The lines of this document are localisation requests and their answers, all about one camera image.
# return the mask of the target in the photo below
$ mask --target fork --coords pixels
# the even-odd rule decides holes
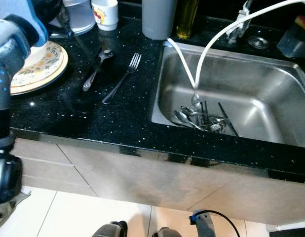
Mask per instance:
[[[130,64],[128,65],[126,73],[124,74],[122,79],[118,82],[116,87],[114,87],[114,89],[102,100],[103,104],[107,105],[112,101],[112,99],[113,99],[114,95],[116,94],[118,88],[121,86],[121,84],[123,83],[123,81],[125,80],[127,75],[130,74],[130,73],[134,73],[136,71],[139,62],[141,61],[141,57],[142,57],[141,54],[134,53],[134,56],[133,56]]]

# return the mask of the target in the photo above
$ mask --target black countertop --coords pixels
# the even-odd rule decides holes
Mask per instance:
[[[228,22],[197,19],[195,34],[190,40],[175,41],[205,46]],[[248,30],[248,34],[257,28]],[[282,33],[261,28],[259,34]],[[62,45],[69,56],[64,74],[49,86],[36,92],[12,98],[11,127],[18,137],[48,134],[59,137],[108,143],[156,152],[192,157],[194,160],[249,166],[275,172],[273,177],[305,182],[305,148],[239,138],[216,133],[152,123],[148,119],[150,96],[158,76],[162,42],[146,38],[141,20],[120,17],[118,29],[100,31],[96,26],[73,40],[51,39]],[[115,52],[104,61],[91,89],[82,92],[82,85],[100,47]],[[281,58],[274,49],[257,51],[249,46],[228,46],[224,39],[214,48]],[[101,100],[125,73],[133,54],[141,53],[137,72],[131,74],[109,105]]]

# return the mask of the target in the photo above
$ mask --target sink basin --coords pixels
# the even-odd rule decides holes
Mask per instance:
[[[178,44],[192,75],[203,47]],[[222,116],[220,102],[240,137],[305,147],[305,74],[292,62],[210,50],[194,90],[182,62],[165,43],[150,120],[173,125],[181,106],[193,108],[197,93],[211,114]],[[234,135],[231,129],[227,135]]]

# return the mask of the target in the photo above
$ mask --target olive oil bottle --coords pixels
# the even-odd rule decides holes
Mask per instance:
[[[198,1],[199,0],[182,1],[177,27],[177,35],[182,39],[188,39],[191,36]]]

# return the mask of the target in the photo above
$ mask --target white cable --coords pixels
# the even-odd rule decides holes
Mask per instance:
[[[171,45],[172,45],[172,46],[176,49],[176,51],[178,52],[178,54],[179,54],[179,56],[180,56],[180,59],[181,59],[181,61],[182,61],[182,64],[183,64],[183,66],[184,66],[184,68],[185,68],[185,70],[186,70],[186,72],[187,72],[187,74],[188,74],[188,77],[189,77],[189,79],[190,79],[190,82],[191,82],[193,88],[195,88],[195,82],[194,82],[193,76],[192,76],[192,74],[191,74],[191,72],[190,72],[190,69],[189,69],[189,67],[188,67],[188,65],[187,65],[186,60],[184,59],[184,56],[183,56],[183,54],[182,54],[180,48],[178,47],[178,45],[177,45],[171,38],[168,38],[167,40],[169,41],[169,43],[171,43]]]
[[[220,37],[222,36],[223,34],[225,34],[226,31],[228,31],[229,29],[237,26],[238,24],[241,24],[247,20],[250,20],[256,16],[260,16],[266,12],[269,12],[269,11],[272,11],[272,10],[275,10],[279,7],[283,7],[283,6],[286,6],[286,5],[290,5],[290,4],[294,4],[294,3],[298,3],[298,2],[303,2],[305,3],[305,0],[286,0],[286,1],[283,1],[283,2],[280,2],[280,3],[277,3],[275,5],[272,5],[272,6],[269,6],[269,7],[266,7],[260,11],[257,11],[257,12],[254,12],[248,16],[245,16],[235,22],[233,22],[232,24],[230,24],[229,26],[225,27],[224,29],[222,29],[217,35],[215,35],[211,41],[209,41],[209,43],[207,44],[207,46],[205,47],[205,49],[203,50],[202,54],[201,54],[201,57],[198,61],[198,64],[197,64],[197,69],[196,69],[196,75],[195,75],[195,82],[192,83],[192,86],[194,89],[197,89],[198,88],[198,84],[199,84],[199,80],[200,80],[200,74],[201,74],[201,68],[202,68],[202,64],[203,64],[203,61],[204,61],[204,58],[206,56],[206,53],[207,51],[210,49],[210,47],[213,45],[213,43]]]

